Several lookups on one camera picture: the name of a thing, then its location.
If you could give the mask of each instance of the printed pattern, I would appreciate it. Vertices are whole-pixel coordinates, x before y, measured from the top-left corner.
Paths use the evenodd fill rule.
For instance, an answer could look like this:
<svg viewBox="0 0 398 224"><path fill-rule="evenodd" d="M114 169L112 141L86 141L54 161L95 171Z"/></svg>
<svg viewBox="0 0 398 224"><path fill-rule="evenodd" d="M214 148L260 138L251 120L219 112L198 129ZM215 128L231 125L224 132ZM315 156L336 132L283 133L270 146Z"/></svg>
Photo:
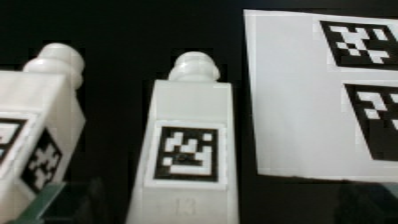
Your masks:
<svg viewBox="0 0 398 224"><path fill-rule="evenodd" d="M372 157L398 161L398 87L347 84Z"/></svg>
<svg viewBox="0 0 398 224"><path fill-rule="evenodd" d="M389 27L320 23L338 66L398 70L398 42Z"/></svg>
<svg viewBox="0 0 398 224"><path fill-rule="evenodd" d="M22 180L36 193L54 180L61 159L63 152L45 130L22 174Z"/></svg>
<svg viewBox="0 0 398 224"><path fill-rule="evenodd" d="M0 165L22 133L27 120L0 118Z"/></svg>
<svg viewBox="0 0 398 224"><path fill-rule="evenodd" d="M217 181L217 130L162 127L155 179Z"/></svg>

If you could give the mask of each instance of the white cap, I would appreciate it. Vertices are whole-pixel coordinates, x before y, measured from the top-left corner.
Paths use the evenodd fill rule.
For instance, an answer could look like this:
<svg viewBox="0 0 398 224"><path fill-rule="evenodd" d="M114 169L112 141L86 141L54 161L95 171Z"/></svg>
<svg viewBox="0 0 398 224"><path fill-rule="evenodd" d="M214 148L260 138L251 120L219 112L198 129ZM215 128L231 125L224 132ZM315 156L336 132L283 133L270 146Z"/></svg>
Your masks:
<svg viewBox="0 0 398 224"><path fill-rule="evenodd" d="M176 60L169 74L171 81L214 82L221 77L219 68L210 56L201 52L187 52Z"/></svg>
<svg viewBox="0 0 398 224"><path fill-rule="evenodd" d="M45 46L38 58L29 61L23 67L23 72L66 74L75 89L84 82L82 70L84 58L77 50L61 43Z"/></svg>

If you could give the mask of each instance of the white card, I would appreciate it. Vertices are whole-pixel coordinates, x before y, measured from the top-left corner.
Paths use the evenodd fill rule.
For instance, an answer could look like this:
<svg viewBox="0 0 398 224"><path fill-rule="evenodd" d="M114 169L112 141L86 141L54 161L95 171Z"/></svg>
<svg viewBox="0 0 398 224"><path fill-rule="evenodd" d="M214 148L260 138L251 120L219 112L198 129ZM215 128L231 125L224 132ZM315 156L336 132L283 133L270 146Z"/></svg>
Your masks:
<svg viewBox="0 0 398 224"><path fill-rule="evenodd" d="M398 21L246 10L258 172L398 181Z"/></svg>

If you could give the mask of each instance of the dark background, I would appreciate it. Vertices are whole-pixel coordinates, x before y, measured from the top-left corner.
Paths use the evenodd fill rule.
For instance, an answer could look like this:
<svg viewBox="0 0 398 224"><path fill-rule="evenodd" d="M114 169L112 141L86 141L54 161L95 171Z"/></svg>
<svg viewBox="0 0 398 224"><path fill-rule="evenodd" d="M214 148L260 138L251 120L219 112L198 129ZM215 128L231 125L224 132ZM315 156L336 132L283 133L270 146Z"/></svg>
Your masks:
<svg viewBox="0 0 398 224"><path fill-rule="evenodd" d="M0 69L20 70L50 42L84 55L87 124L66 178L102 178L116 224L130 204L153 81L190 50L210 54L221 81L235 86L240 223L333 223L341 183L256 173L244 9L398 17L397 0L0 0Z"/></svg>

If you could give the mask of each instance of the white block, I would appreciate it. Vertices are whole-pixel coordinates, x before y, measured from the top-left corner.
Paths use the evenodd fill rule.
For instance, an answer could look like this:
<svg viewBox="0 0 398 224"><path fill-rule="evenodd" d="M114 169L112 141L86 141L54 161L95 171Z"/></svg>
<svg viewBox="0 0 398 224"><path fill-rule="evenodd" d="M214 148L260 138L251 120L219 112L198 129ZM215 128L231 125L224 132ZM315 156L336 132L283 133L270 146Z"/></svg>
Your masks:
<svg viewBox="0 0 398 224"><path fill-rule="evenodd" d="M157 81L128 224L237 224L231 85L210 57L187 53Z"/></svg>
<svg viewBox="0 0 398 224"><path fill-rule="evenodd" d="M77 51L50 44L23 72L0 71L0 223L64 177L86 123L75 96L82 68Z"/></svg>

